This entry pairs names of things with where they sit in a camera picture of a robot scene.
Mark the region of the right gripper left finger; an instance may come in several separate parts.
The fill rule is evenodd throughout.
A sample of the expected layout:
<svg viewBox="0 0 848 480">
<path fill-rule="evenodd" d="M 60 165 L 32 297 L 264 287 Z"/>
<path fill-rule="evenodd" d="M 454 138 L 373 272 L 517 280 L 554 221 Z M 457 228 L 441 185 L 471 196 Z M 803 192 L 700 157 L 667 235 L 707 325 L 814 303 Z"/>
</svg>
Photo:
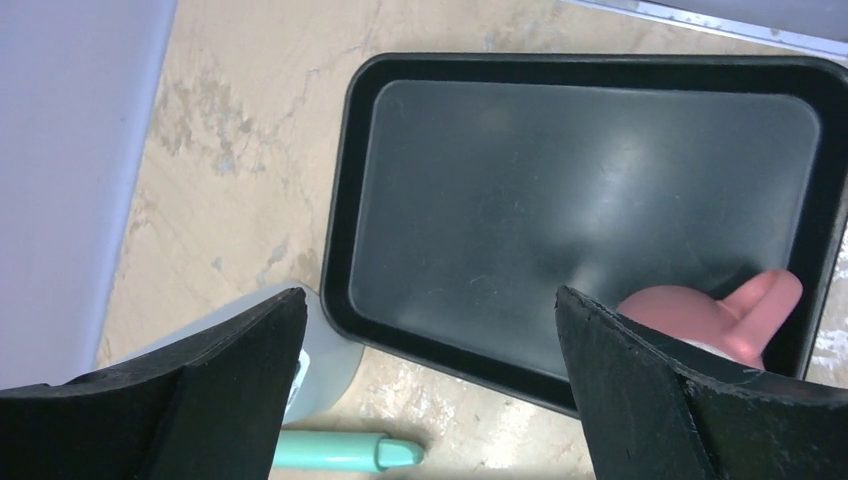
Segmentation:
<svg viewBox="0 0 848 480">
<path fill-rule="evenodd" d="M 307 324 L 305 291 L 65 384 L 1 393 L 5 479 L 265 479 Z"/>
</svg>

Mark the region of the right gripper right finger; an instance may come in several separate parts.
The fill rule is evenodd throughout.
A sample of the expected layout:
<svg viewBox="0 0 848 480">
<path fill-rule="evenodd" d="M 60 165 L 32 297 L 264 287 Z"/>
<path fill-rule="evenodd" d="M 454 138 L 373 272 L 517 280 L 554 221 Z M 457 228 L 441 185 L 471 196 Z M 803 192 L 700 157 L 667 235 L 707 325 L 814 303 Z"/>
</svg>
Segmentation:
<svg viewBox="0 0 848 480">
<path fill-rule="evenodd" d="M 747 367 L 563 286 L 556 325 L 600 479 L 843 479 L 847 392 Z"/>
</svg>

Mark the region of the pink mug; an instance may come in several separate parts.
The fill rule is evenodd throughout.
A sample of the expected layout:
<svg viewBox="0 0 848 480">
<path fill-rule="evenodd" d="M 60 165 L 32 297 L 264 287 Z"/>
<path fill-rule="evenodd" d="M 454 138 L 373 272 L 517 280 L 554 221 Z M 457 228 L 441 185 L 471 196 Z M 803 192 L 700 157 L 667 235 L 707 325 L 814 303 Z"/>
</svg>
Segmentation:
<svg viewBox="0 0 848 480">
<path fill-rule="evenodd" d="M 793 273 L 771 269 L 723 299 L 684 286 L 661 285 L 630 295 L 617 311 L 714 355 L 762 370 L 765 348 L 802 293 L 802 284 Z"/>
</svg>

